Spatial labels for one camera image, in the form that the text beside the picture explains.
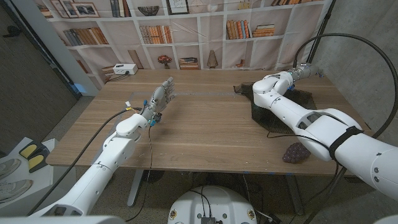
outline table leg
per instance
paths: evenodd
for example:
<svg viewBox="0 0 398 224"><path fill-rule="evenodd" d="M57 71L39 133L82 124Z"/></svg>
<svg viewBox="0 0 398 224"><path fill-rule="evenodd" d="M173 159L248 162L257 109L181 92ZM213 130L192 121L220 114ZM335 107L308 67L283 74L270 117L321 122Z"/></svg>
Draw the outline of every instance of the table leg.
<svg viewBox="0 0 398 224"><path fill-rule="evenodd" d="M292 197L294 211L297 215L304 215L304 208L301 201L299 187L294 175L285 175L287 186L289 187L290 196Z"/></svg>
<svg viewBox="0 0 398 224"><path fill-rule="evenodd" d="M136 170L134 174L134 179L132 180L129 198L127 200L127 205L132 207L136 203L136 197L138 195L139 186L141 184L141 178L144 170Z"/></svg>

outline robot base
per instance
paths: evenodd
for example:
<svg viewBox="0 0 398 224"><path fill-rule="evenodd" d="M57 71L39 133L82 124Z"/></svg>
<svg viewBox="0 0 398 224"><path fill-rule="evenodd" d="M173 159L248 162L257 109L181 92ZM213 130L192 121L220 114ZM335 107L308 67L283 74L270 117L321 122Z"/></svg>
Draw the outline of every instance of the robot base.
<svg viewBox="0 0 398 224"><path fill-rule="evenodd" d="M210 202L202 196L188 191L177 199L172 205L168 217L168 224L256 224L256 214L253 206L240 194L233 190L220 186L204 186L193 189L202 193Z"/></svg>

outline white box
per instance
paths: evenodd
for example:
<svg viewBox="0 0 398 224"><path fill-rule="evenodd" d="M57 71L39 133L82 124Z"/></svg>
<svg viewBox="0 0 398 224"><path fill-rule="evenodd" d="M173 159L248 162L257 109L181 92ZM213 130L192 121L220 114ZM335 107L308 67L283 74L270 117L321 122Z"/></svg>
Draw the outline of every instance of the white box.
<svg viewBox="0 0 398 224"><path fill-rule="evenodd" d="M117 75L124 75L126 72L129 72L129 75L135 75L138 67L136 64L116 64L113 71Z"/></svg>

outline yellow foot pedal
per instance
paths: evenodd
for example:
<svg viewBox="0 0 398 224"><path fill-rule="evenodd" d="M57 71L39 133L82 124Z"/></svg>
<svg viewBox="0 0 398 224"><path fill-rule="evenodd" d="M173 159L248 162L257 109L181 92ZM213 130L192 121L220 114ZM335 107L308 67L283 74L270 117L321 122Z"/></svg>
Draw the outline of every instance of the yellow foot pedal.
<svg viewBox="0 0 398 224"><path fill-rule="evenodd" d="M45 158L50 154L49 150L46 148L45 150L42 150L39 154L37 154L35 157L32 157L28 160L29 163L29 172L33 173L37 171L38 169L41 169L45 166L47 166L47 163L45 162Z"/></svg>
<svg viewBox="0 0 398 224"><path fill-rule="evenodd" d="M31 141L28 145L25 146L21 151L19 151L19 154L25 159L30 159L38 154L40 154L41 151L43 150L48 150L42 143Z"/></svg>

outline bowl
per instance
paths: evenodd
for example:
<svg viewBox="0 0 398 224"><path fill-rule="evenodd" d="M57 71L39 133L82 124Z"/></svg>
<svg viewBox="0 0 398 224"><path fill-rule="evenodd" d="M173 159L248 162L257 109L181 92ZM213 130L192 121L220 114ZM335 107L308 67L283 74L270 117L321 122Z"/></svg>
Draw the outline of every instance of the bowl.
<svg viewBox="0 0 398 224"><path fill-rule="evenodd" d="M159 6L138 7L138 10L145 16L156 16L157 11L159 11Z"/></svg>

